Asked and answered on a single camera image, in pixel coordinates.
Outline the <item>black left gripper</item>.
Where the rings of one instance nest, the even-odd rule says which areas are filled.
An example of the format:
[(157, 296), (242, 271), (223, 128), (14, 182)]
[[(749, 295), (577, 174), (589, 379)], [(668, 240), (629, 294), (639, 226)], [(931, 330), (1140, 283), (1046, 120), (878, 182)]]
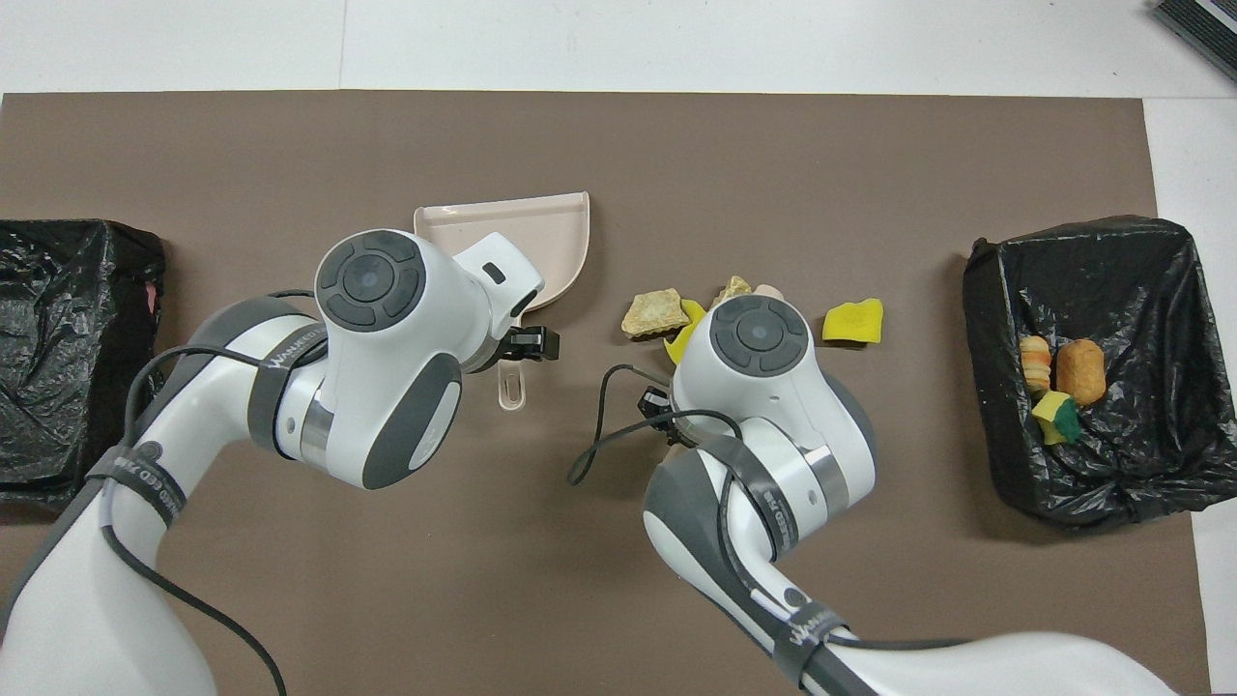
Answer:
[(499, 342), (496, 361), (547, 362), (560, 359), (562, 337), (548, 328), (511, 328)]

